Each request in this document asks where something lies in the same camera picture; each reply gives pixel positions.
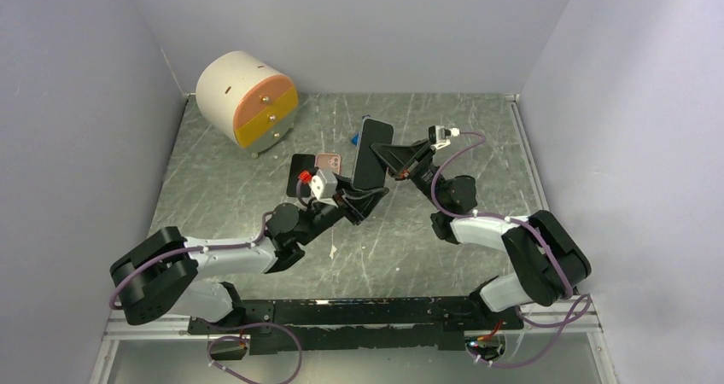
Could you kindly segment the black smartphone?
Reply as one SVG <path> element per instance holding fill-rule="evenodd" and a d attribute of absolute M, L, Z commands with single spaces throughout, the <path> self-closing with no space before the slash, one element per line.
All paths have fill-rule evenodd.
<path fill-rule="evenodd" d="M 386 166 L 379 161 L 371 145 L 389 145 L 394 138 L 394 127 L 377 119 L 364 119 L 357 142 L 357 155 L 353 167 L 352 185 L 356 189 L 370 190 L 385 184 Z"/>
<path fill-rule="evenodd" d="M 311 196 L 308 184 L 317 171 L 314 154 L 293 154 L 289 165 L 288 181 L 285 194 L 288 197 L 300 195 L 303 198 Z"/>

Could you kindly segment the pink phone case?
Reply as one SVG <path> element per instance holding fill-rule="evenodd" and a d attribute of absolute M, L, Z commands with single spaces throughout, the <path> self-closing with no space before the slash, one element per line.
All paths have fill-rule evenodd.
<path fill-rule="evenodd" d="M 320 153 L 315 156 L 315 166 L 339 175 L 342 171 L 342 157 L 339 154 Z"/>

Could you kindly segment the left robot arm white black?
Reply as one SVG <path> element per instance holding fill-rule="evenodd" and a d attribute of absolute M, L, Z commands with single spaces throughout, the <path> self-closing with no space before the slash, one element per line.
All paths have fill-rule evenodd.
<path fill-rule="evenodd" d="M 214 277 L 286 271 L 304 257 L 304 246 L 343 219 L 360 224 L 388 192 L 386 187 L 343 188 L 330 203 L 282 203 L 263 214 L 260 233 L 253 237 L 201 239 L 164 227 L 110 266 L 114 291 L 108 305 L 123 311 L 130 325 L 174 314 L 235 332 L 244 321 L 241 298 Z"/>

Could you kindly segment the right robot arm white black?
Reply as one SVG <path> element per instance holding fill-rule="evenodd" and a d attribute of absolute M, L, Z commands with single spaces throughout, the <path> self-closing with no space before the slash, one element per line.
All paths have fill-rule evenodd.
<path fill-rule="evenodd" d="M 513 272 L 484 282 L 470 296 L 470 320 L 477 327 L 491 328 L 514 306 L 550 306 L 568 298 L 576 284 L 591 275 L 586 255 L 551 212 L 539 210 L 527 217 L 477 212 L 476 180 L 468 175 L 445 179 L 433 162 L 429 141 L 374 143 L 371 152 L 391 177 L 412 181 L 434 204 L 430 220 L 438 239 L 507 254 Z"/>

